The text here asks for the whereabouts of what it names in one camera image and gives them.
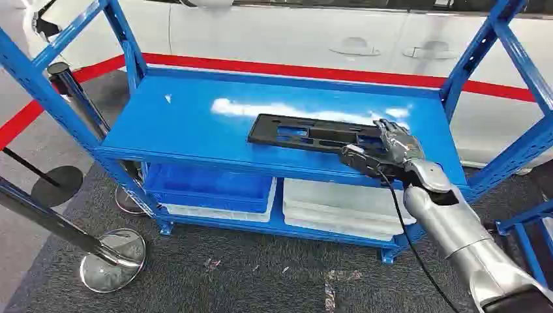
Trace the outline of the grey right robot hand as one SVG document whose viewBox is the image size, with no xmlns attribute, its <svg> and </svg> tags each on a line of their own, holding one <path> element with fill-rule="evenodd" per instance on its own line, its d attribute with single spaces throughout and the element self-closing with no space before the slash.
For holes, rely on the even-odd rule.
<svg viewBox="0 0 553 313">
<path fill-rule="evenodd" d="M 406 173 L 413 172 L 424 189 L 440 194 L 452 189 L 441 166 L 426 159 L 419 140 L 408 129 L 387 119 L 375 120 L 373 123 L 381 131 L 380 138 L 389 158 Z"/>
</svg>

